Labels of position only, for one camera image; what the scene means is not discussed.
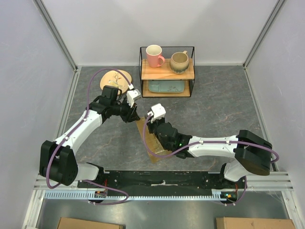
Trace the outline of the brown cardboard express box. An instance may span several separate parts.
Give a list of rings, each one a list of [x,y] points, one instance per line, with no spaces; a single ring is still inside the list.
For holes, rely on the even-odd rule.
[[[143,130],[143,127],[144,127],[144,122],[145,122],[145,117],[141,117],[139,121],[136,121],[136,125],[137,125],[137,128],[139,130],[141,139],[143,139],[142,130]],[[146,142],[148,148],[154,154],[157,154],[159,156],[166,156],[166,155],[169,155],[171,153],[170,151],[163,149],[163,147],[161,146],[158,139],[153,134],[150,134],[148,132],[148,127],[145,128],[145,142]],[[163,158],[160,158],[160,157],[156,157],[156,156],[150,154],[149,152],[147,152],[147,153],[148,153],[148,156],[149,156],[150,161],[152,163],[157,163],[158,161],[163,159]]]

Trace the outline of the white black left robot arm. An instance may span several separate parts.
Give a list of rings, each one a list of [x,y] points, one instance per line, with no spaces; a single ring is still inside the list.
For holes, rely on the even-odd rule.
[[[39,174],[57,185],[71,185],[74,181],[88,180],[93,187],[101,187],[105,177],[99,173],[100,167],[91,163],[78,164],[75,155],[90,136],[111,116],[119,116],[124,122],[138,121],[135,100],[141,97],[137,89],[118,95],[120,89],[105,86],[102,94],[86,107],[79,120],[62,136],[53,141],[46,140],[41,145]]]

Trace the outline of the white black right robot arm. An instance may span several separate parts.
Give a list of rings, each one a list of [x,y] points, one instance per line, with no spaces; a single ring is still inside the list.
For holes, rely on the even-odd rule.
[[[228,188],[239,179],[254,174],[267,176],[272,164],[272,144],[258,135],[240,130],[237,135],[203,138],[178,132],[164,118],[153,120],[147,117],[146,130],[153,134],[162,148],[178,158],[218,156],[232,159],[222,166],[218,182]]]

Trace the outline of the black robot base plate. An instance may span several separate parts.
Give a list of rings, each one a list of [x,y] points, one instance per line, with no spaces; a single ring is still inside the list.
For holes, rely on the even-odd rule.
[[[220,173],[204,171],[122,171],[100,172],[94,183],[133,194],[208,194],[213,189],[241,190],[245,178],[232,182]]]

